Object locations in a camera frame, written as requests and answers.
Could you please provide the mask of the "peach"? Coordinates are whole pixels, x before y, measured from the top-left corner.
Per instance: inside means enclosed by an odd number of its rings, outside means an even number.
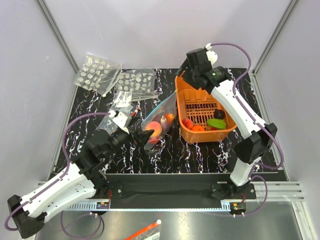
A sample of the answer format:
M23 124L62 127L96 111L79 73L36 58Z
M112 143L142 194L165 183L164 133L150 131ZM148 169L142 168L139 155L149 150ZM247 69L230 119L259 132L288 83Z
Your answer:
M144 130L154 130L153 134L151 135L151 138L158 138L161 135L163 129L159 122L151 121L145 126Z

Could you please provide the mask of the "blue zipper clear bag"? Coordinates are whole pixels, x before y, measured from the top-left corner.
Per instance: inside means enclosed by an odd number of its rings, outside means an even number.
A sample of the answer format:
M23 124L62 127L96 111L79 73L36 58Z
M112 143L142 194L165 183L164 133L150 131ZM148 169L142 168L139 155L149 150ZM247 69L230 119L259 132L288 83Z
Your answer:
M177 116L177 90L158 104L141 123L143 131L153 130L153 134L144 146L144 150L151 150L162 141L170 130Z

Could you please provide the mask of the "purple eggplant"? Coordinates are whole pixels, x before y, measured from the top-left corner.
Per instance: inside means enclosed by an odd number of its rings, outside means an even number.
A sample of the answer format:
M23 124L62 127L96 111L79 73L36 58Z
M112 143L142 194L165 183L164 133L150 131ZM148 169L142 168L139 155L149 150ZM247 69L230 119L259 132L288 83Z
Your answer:
M160 125L162 127L162 132L167 132L168 128L169 128L169 124L167 123L167 120L165 118L165 115L162 115L161 119L160 119Z

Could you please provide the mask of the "orange plastic basket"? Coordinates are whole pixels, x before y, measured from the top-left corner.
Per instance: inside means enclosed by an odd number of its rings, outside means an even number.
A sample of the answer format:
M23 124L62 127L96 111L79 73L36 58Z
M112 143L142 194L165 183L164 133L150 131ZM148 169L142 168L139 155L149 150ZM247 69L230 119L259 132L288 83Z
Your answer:
M237 128L236 123L224 107L205 90L194 89L179 76L175 77L175 87L178 88L176 102L181 136L186 142L190 144L220 142ZM207 124L207 120L214 117L215 109L220 109L225 112L225 129L211 130L211 126ZM196 132L187 129L182 124L182 120L185 118L193 121L194 125L203 126L205 131Z

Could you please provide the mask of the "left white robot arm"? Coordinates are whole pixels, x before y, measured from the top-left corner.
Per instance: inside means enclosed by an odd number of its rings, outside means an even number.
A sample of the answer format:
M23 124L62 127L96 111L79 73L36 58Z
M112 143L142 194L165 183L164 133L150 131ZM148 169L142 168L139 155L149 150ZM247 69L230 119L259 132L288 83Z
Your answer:
M10 218L23 239L38 233L52 217L66 208L92 197L108 193L107 178L100 172L125 143L144 147L153 130L124 131L113 134L98 129L83 144L80 153L55 177L24 196L13 195L7 200Z

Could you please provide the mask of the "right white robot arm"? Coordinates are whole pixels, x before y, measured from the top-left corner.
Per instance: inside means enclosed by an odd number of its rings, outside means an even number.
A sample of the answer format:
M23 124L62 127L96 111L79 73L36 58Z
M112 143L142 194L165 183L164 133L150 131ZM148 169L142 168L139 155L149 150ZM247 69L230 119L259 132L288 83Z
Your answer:
M189 51L176 74L196 90L205 90L218 100L242 135L243 140L234 148L237 160L227 185L228 195L236 199L244 194L254 165L270 149L278 129L256 115L234 88L235 81L226 69L213 67L216 60L216 53L208 48Z

